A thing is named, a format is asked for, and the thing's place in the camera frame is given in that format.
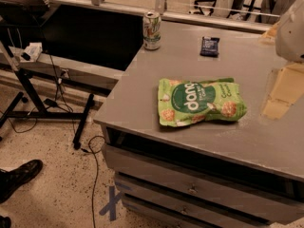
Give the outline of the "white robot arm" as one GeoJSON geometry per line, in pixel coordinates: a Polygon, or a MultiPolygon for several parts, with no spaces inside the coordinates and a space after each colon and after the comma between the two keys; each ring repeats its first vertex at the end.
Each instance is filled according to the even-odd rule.
{"type": "Polygon", "coordinates": [[[262,114],[272,120],[282,118],[304,94],[304,0],[295,0],[276,27],[276,54],[287,60],[277,72],[262,114]]]}

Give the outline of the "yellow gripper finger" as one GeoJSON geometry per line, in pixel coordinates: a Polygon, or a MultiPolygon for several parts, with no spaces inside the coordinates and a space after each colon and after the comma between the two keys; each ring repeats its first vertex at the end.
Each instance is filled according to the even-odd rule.
{"type": "Polygon", "coordinates": [[[262,115],[271,120],[278,120],[304,95],[304,65],[289,63],[275,71],[274,75],[262,115]]]}

